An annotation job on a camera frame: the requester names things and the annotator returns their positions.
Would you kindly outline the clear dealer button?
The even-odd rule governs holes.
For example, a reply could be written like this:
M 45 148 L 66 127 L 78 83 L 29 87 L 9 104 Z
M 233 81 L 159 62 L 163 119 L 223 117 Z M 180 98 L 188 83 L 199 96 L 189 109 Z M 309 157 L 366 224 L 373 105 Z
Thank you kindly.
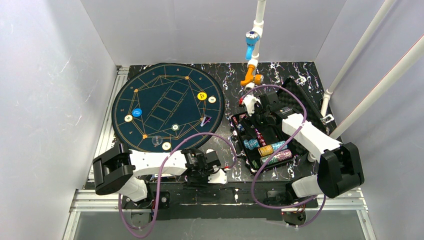
M 155 135 L 151 140 L 154 147 L 160 146 L 163 143 L 163 138 L 160 135 Z

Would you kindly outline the yellow poker chip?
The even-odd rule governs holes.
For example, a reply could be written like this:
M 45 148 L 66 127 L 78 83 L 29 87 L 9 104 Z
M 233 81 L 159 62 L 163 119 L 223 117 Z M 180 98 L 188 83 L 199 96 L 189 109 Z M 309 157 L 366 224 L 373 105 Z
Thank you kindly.
M 133 116 L 132 116 L 131 114 L 126 115 L 126 116 L 124 117 L 124 121 L 125 121 L 126 123 L 129 123 L 129 122 L 131 122 L 132 120 L 133 120 Z
M 167 142 L 164 142 L 161 147 L 163 150 L 168 151 L 172 148 L 172 145 L 170 142 L 167 141 Z
M 211 103 L 211 104 L 215 103 L 216 101 L 217 101 L 217 99 L 214 96 L 210 96 L 208 98 L 208 102 Z

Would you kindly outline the yellow big blind button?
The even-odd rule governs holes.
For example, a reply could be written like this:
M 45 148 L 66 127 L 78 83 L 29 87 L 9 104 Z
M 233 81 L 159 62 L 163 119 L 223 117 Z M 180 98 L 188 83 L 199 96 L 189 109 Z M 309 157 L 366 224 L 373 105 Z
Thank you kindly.
M 201 91 L 197 94 L 196 97 L 199 101 L 205 101 L 208 98 L 208 95 L 205 92 Z

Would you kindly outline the blue small blind button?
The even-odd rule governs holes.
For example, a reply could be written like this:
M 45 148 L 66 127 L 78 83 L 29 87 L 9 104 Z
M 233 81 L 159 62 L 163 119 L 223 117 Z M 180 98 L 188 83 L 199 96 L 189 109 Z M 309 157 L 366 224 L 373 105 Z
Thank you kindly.
M 132 115 L 134 118 L 138 118 L 138 117 L 140 117 L 142 114 L 143 114 L 143 111 L 142 111 L 142 109 L 140 109 L 140 108 L 135 108 L 135 109 L 131 112 L 131 115 Z

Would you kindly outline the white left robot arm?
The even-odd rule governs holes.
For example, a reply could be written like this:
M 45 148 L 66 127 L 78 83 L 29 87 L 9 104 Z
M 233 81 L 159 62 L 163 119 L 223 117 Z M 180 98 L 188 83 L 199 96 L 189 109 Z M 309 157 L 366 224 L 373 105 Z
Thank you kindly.
M 198 185 L 226 184 L 227 175 L 217 153 L 196 148 L 169 152 L 132 151 L 119 143 L 92 161 L 94 189 L 99 196 L 119 193 L 134 202 L 151 196 L 151 190 L 140 176 L 186 176 Z

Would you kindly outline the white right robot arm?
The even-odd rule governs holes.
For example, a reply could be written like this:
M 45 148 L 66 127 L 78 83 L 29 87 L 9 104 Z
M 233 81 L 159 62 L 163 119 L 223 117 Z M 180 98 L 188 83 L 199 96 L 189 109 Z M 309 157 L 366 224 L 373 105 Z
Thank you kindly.
M 247 95 L 241 103 L 250 119 L 259 126 L 276 126 L 301 144 L 318 162 L 315 175 L 302 177 L 286 185 L 286 197 L 298 200 L 324 194 L 335 198 L 365 182 L 360 153 L 351 142 L 342 143 L 331 138 L 304 115 L 278 102 L 276 92 L 261 98 Z

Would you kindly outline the black poker chip case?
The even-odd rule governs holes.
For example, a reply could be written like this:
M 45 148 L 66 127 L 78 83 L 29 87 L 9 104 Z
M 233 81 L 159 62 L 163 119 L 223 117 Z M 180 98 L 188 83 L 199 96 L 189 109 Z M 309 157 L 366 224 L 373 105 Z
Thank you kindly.
M 335 130 L 332 113 L 322 116 L 317 101 L 299 80 L 287 78 L 280 88 L 240 101 L 244 110 L 230 117 L 232 139 L 251 173 L 285 165 L 309 153 L 320 156 Z

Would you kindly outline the light blue chip stack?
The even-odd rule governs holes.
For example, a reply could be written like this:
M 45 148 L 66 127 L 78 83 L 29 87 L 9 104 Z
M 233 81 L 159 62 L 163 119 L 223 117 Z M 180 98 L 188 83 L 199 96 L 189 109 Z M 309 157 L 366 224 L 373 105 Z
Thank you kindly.
M 249 150 L 253 150 L 253 149 L 259 148 L 261 146 L 260 142 L 257 139 L 250 139 L 250 140 L 245 139 L 243 141 L 243 144 L 244 144 L 245 148 L 247 148 Z

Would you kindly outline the yellow chip stack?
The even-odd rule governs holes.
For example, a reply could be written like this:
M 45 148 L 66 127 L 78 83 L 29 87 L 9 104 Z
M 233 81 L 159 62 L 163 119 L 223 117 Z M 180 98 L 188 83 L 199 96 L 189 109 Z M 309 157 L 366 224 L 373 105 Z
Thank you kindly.
M 274 148 L 272 145 L 266 145 L 258 148 L 258 152 L 261 157 L 265 157 L 274 153 Z

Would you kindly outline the green and purple chip row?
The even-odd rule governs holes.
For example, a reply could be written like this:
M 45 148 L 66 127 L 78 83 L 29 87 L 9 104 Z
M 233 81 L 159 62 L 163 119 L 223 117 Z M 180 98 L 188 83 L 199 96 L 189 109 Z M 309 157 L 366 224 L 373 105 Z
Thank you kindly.
M 269 154 L 269 155 L 261 157 L 260 160 L 259 160 L 261 165 L 264 165 L 265 162 L 268 160 L 268 158 L 270 156 L 271 155 Z M 285 149 L 285 150 L 278 152 L 274 157 L 272 157 L 267 165 L 272 165 L 272 164 L 275 164 L 275 163 L 283 162 L 283 161 L 286 161 L 286 160 L 290 160 L 292 158 L 293 158 L 292 152 L 289 149 Z

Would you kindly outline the white thin diagonal pole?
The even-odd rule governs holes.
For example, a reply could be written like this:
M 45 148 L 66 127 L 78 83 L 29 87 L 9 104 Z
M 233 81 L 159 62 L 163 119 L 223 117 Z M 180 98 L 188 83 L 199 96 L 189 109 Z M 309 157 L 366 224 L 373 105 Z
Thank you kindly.
M 326 117 L 328 115 L 327 110 L 329 106 L 329 101 L 336 87 L 338 86 L 342 78 L 345 76 L 345 74 L 347 73 L 347 71 L 353 64 L 353 62 L 358 58 L 359 54 L 363 51 L 366 44 L 369 42 L 374 32 L 377 30 L 378 26 L 383 21 L 383 19 L 385 18 L 389 10 L 392 8 L 394 3 L 395 3 L 395 0 L 385 0 L 382 3 L 381 7 L 379 8 L 377 13 L 373 17 L 373 19 L 367 26 L 366 30 L 362 34 L 361 38 L 358 40 L 357 44 L 353 48 L 352 52 L 349 54 L 348 58 L 344 62 L 343 66 L 341 67 L 337 75 L 335 76 L 334 80 L 332 81 L 330 86 L 324 91 L 321 110 L 320 110 L 320 114 L 323 117 Z

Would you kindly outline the white diagonal frame pole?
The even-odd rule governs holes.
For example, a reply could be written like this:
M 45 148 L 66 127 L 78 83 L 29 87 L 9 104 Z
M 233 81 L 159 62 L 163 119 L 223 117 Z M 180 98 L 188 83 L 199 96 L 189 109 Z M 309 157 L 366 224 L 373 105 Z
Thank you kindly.
M 329 136 L 333 139 L 339 138 L 423 55 L 424 37 L 421 36 Z

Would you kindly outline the aluminium frame rail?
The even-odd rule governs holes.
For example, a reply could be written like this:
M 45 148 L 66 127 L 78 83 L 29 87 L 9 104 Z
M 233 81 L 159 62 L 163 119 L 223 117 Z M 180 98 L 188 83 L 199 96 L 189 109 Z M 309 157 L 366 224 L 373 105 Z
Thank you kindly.
M 100 135 L 96 144 L 94 153 L 95 157 L 112 147 L 115 135 L 112 126 L 112 104 L 119 90 L 126 83 L 129 71 L 129 66 L 118 67 Z M 94 174 L 93 169 L 91 168 L 89 170 L 86 183 L 83 185 L 82 189 L 77 189 L 74 193 L 62 238 L 64 240 L 73 240 L 75 238 L 82 213 L 115 213 L 118 212 L 118 208 L 118 195 L 116 193 L 110 195 L 96 195 L 94 190 Z

